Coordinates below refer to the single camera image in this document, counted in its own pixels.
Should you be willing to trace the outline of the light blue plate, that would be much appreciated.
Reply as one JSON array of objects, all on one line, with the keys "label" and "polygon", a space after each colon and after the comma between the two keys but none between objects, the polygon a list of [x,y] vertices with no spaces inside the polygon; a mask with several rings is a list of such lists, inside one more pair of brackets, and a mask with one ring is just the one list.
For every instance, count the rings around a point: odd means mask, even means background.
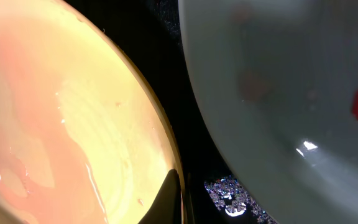
[{"label": "light blue plate", "polygon": [[220,154],[279,223],[358,223],[358,1],[178,3]]}]

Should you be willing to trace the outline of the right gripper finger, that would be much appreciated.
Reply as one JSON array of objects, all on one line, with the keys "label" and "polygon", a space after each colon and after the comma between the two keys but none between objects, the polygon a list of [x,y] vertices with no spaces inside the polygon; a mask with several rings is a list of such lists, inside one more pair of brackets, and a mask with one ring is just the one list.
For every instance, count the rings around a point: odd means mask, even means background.
[{"label": "right gripper finger", "polygon": [[175,169],[168,172],[152,206],[139,224],[181,224],[181,188]]}]

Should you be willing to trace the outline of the yellow plate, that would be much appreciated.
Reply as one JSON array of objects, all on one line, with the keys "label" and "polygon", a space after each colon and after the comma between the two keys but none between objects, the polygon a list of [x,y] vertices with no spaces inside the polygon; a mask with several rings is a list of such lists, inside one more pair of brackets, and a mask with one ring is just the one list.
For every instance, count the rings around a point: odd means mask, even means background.
[{"label": "yellow plate", "polygon": [[64,1],[0,1],[0,223],[139,223],[177,144],[129,57]]}]

